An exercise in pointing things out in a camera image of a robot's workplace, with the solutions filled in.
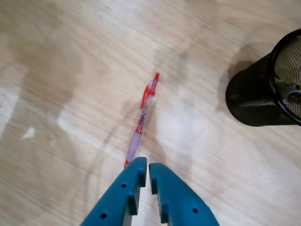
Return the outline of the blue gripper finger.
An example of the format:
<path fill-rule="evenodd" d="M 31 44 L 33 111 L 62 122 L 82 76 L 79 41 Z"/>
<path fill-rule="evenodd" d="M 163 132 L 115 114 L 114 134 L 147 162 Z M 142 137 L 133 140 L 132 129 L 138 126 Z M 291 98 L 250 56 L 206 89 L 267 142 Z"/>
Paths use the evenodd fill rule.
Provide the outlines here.
<path fill-rule="evenodd" d="M 168 226 L 218 226 L 207 204 L 162 163 L 149 164 L 151 193 L 157 195 L 159 217 Z"/>
<path fill-rule="evenodd" d="M 140 189 L 146 186 L 147 158 L 137 157 L 114 180 L 82 226 L 130 226 L 138 214 Z"/>

